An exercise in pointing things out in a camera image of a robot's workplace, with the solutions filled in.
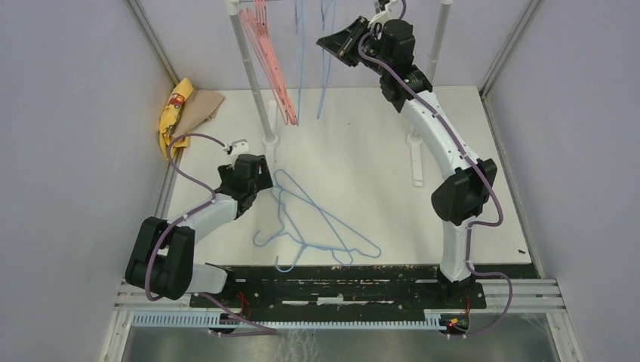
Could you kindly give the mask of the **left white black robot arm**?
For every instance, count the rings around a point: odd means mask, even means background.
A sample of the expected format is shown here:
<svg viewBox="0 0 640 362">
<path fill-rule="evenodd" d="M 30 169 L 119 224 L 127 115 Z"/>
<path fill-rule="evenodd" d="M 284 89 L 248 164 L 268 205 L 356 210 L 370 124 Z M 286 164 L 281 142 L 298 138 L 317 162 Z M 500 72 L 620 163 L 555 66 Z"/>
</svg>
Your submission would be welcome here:
<svg viewBox="0 0 640 362">
<path fill-rule="evenodd" d="M 195 246 L 219 227 L 249 210 L 263 190 L 272 188 L 265 155 L 243 154 L 218 168 L 214 197 L 173 219 L 150 216 L 140 226 L 125 270 L 128 284 L 150 300 L 177 300 L 186 293 L 208 292 L 218 306 L 234 303 L 237 286 L 226 269 L 195 263 Z"/>
</svg>

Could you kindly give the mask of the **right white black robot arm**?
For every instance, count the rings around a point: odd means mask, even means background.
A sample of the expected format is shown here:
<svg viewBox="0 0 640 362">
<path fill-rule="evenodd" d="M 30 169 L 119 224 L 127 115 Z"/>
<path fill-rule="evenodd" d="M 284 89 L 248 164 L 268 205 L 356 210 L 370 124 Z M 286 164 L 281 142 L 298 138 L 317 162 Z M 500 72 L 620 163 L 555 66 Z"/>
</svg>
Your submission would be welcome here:
<svg viewBox="0 0 640 362">
<path fill-rule="evenodd" d="M 495 199 L 497 165 L 467 146 L 440 107 L 433 86 L 414 63 L 413 26 L 400 19 L 370 23 L 358 17 L 316 44 L 347 66 L 366 66 L 380 76 L 382 95 L 418 132 L 438 165 L 441 185 L 431 204 L 443 223 L 443 254 L 436 299 L 458 306 L 475 283 L 470 232 L 481 224 L 484 205 Z"/>
</svg>

